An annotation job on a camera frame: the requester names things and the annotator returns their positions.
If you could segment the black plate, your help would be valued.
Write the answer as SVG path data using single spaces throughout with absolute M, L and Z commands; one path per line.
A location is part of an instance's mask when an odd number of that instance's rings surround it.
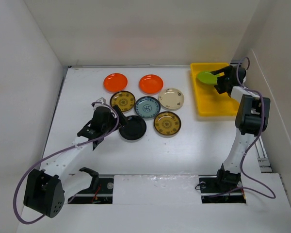
M 146 122 L 140 116 L 128 116 L 128 123 L 119 129 L 120 135 L 130 141 L 138 140 L 146 133 Z

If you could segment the green plate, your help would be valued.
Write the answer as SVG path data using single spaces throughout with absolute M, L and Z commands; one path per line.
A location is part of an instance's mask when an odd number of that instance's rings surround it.
M 220 74 L 213 75 L 209 71 L 201 71 L 196 76 L 200 82 L 207 85 L 216 85 L 218 77 L 220 77 Z

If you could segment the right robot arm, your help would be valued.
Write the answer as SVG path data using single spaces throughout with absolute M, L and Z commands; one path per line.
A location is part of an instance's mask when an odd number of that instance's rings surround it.
M 215 197 L 240 189 L 244 190 L 241 175 L 264 187 L 267 186 L 245 174 L 243 163 L 249 150 L 267 128 L 271 105 L 269 98 L 263 97 L 259 91 L 250 90 L 244 86 L 245 68 L 228 65 L 211 72 L 213 75 L 220 73 L 223 73 L 223 76 L 217 78 L 215 89 L 219 94 L 228 94 L 239 104 L 239 108 L 235 118 L 235 140 L 228 157 L 222 163 L 214 179 L 214 185 L 218 189 Z

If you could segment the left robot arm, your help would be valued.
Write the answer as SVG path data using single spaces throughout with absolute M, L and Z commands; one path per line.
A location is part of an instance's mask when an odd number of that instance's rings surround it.
M 26 189 L 23 204 L 54 218 L 64 203 L 80 191 L 96 192 L 99 173 L 81 165 L 86 150 L 94 151 L 112 132 L 128 123 L 118 105 L 113 107 L 94 102 L 92 119 L 77 133 L 72 146 L 56 152 L 45 159 L 54 158 L 40 170 L 30 168 L 25 173 Z

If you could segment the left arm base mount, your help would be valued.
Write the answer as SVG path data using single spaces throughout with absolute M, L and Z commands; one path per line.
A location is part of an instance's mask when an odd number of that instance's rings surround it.
M 95 190 L 85 189 L 68 200 L 68 204 L 112 204 L 114 175 L 100 175 Z

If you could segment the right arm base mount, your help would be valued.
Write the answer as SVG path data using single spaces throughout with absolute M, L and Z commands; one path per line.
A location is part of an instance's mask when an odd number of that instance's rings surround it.
M 246 204 L 246 200 L 242 190 L 236 190 L 231 193 L 226 193 L 217 197 L 212 197 L 233 190 L 234 188 L 237 187 L 236 184 L 218 182 L 216 175 L 199 176 L 198 179 L 199 182 L 195 186 L 195 189 L 200 191 L 201 200 L 203 204 L 219 204 L 219 203 Z

